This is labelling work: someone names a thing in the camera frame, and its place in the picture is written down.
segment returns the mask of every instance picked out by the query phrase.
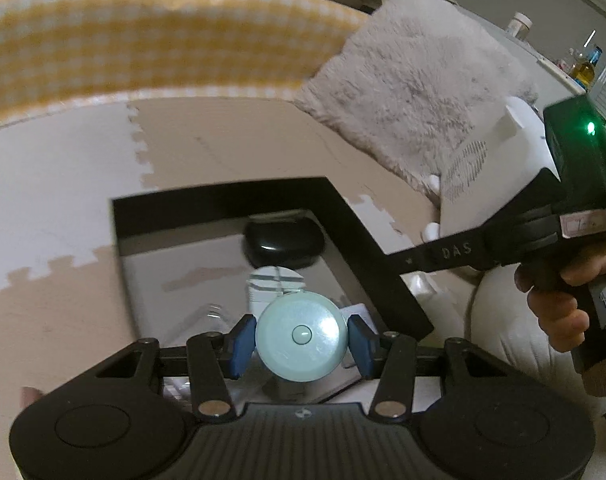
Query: glass bottle with yellow liquid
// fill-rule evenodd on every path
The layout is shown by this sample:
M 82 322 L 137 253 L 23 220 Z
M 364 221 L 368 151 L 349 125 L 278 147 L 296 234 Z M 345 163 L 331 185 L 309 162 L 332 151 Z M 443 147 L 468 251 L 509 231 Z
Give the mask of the glass bottle with yellow liquid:
M 596 47 L 587 57 L 586 61 L 577 64 L 572 72 L 570 72 L 570 77 L 586 90 L 590 88 L 596 77 L 594 67 L 598 63 L 601 54 L 603 54 L 601 47 Z

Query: yellow gingham fabric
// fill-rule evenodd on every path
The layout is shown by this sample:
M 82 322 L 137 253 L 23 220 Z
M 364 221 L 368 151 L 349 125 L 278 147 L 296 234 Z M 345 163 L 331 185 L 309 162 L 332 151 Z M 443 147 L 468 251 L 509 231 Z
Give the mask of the yellow gingham fabric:
M 326 0 L 0 0 L 0 126 L 159 96 L 290 99 L 365 19 Z

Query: blue bottle cap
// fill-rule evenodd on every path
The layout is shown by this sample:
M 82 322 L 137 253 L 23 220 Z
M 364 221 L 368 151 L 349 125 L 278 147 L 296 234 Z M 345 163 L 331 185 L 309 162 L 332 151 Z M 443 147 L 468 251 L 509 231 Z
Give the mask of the blue bottle cap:
M 329 374 L 347 350 L 341 311 L 314 292 L 285 294 L 272 301 L 256 325 L 256 350 L 264 364 L 288 381 L 305 383 Z

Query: label sticker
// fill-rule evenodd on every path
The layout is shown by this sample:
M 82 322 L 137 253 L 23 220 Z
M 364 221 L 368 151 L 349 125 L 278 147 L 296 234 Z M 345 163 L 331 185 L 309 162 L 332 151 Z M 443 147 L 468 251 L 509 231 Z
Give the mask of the label sticker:
M 606 209 L 591 209 L 561 215 L 563 238 L 578 238 L 606 232 Z

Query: black computer mouse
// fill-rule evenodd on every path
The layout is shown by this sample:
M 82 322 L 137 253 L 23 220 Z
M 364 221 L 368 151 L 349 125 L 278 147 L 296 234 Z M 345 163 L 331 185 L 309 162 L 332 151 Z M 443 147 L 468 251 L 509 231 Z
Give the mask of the black computer mouse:
M 302 269 L 312 265 L 325 248 L 323 231 L 308 217 L 250 221 L 243 236 L 245 256 L 256 268 Z

